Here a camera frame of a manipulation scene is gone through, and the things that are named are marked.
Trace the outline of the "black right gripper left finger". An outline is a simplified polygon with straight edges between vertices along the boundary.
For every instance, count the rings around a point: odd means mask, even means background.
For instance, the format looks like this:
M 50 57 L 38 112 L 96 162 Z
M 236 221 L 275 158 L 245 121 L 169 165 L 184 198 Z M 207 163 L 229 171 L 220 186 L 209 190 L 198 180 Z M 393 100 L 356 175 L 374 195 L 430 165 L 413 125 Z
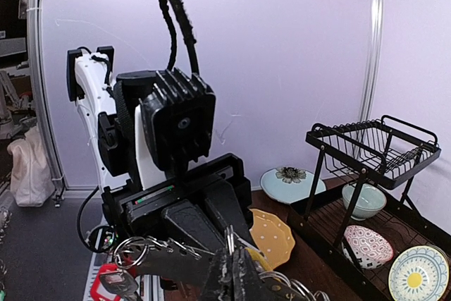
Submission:
M 218 250 L 212 259 L 202 288 L 201 301 L 234 300 L 233 257 L 228 249 Z

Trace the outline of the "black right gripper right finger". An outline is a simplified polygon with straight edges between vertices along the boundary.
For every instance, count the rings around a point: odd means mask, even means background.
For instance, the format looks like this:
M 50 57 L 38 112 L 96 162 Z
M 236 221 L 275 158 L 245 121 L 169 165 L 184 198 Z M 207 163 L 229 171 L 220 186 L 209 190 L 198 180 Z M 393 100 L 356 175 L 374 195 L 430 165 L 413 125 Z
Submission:
M 235 250 L 232 255 L 232 282 L 233 300 L 270 300 L 270 295 L 258 276 L 254 262 L 245 249 Z

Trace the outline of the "red handled keyring with keys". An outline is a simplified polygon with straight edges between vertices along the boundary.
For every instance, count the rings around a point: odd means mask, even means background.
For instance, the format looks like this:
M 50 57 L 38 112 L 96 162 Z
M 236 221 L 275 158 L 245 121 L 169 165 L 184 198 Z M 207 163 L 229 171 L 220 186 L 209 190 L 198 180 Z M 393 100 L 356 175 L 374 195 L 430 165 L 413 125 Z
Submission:
M 235 250 L 255 247 L 228 226 L 225 245 L 232 256 Z M 160 276 L 176 283 L 204 287 L 215 252 L 201 250 L 172 238 L 132 236 L 120 242 L 112 253 L 112 262 L 103 264 L 90 289 L 93 300 L 141 300 L 139 276 Z M 327 293 L 311 292 L 298 280 L 277 271 L 258 273 L 270 300 L 328 300 Z

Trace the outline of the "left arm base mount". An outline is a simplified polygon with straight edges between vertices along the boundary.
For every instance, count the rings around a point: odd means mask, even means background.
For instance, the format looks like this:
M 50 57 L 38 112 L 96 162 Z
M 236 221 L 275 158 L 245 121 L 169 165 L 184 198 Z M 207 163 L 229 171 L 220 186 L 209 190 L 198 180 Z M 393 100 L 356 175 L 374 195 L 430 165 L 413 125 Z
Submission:
M 82 202 L 78 209 L 76 218 L 77 234 L 84 245 L 90 252 L 96 254 L 109 253 L 116 242 L 116 232 L 112 226 L 99 224 L 86 233 L 82 232 L 82 214 L 89 201 L 97 194 L 99 187 L 96 187 L 87 198 Z

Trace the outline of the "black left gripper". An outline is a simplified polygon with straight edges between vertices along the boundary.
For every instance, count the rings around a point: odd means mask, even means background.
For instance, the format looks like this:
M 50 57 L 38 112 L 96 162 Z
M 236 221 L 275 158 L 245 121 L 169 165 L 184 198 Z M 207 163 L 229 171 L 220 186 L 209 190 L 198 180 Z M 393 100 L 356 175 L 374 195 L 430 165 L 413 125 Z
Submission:
M 189 170 L 181 179 L 165 180 L 137 191 L 134 183 L 101 193 L 106 221 L 120 240 L 132 236 L 172 238 L 180 243 L 215 252 L 224 245 L 228 226 L 255 245 L 249 210 L 252 193 L 244 162 L 228 153 Z

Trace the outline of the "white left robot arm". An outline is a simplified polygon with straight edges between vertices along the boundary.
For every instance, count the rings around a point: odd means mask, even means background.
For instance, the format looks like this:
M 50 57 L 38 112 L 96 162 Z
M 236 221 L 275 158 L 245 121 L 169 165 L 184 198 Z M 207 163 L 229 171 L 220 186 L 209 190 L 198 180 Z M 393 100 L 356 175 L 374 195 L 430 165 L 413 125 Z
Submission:
M 232 227 L 252 243 L 252 194 L 243 161 L 209 158 L 216 95 L 179 69 L 113 75 L 114 50 L 67 56 L 69 100 L 91 139 L 106 225 L 82 241 L 93 252 L 120 242 L 172 238 L 215 251 Z

